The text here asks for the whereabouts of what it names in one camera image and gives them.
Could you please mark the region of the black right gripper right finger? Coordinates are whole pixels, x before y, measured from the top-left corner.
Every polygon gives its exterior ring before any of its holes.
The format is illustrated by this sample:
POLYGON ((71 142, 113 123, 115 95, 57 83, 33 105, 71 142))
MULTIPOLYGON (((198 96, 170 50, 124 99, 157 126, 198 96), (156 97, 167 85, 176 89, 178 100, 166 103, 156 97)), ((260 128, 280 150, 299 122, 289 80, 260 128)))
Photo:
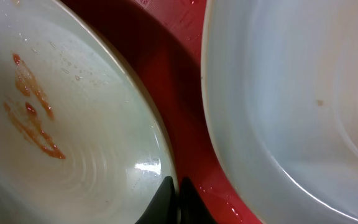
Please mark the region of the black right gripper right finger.
POLYGON ((181 224, 217 224, 188 177, 180 184, 180 210, 181 224))

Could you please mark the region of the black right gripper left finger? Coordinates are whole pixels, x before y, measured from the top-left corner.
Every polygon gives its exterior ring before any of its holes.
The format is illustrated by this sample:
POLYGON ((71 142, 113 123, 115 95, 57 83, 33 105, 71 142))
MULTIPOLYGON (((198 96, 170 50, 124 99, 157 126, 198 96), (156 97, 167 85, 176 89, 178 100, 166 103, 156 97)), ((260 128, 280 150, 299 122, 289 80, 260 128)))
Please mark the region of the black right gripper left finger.
POLYGON ((176 200, 173 179, 166 176, 135 224, 177 224, 176 200))

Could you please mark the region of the plate with ketchup streak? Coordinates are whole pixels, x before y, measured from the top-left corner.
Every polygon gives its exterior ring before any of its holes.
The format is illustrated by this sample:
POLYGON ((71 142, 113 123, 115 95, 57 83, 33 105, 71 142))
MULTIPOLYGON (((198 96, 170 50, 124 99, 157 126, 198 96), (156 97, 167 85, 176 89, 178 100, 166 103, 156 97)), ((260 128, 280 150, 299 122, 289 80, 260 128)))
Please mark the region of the plate with ketchup streak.
POLYGON ((136 74, 61 1, 0 1, 0 223, 136 223, 170 146, 136 74))

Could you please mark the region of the pale plate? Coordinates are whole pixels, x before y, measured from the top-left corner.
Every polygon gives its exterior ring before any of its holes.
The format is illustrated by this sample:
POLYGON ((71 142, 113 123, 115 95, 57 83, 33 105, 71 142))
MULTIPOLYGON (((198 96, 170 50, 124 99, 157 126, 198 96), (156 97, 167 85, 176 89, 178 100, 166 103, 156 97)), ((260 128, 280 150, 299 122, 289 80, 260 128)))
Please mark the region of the pale plate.
POLYGON ((358 1, 208 1, 203 107, 263 223, 358 223, 358 1))

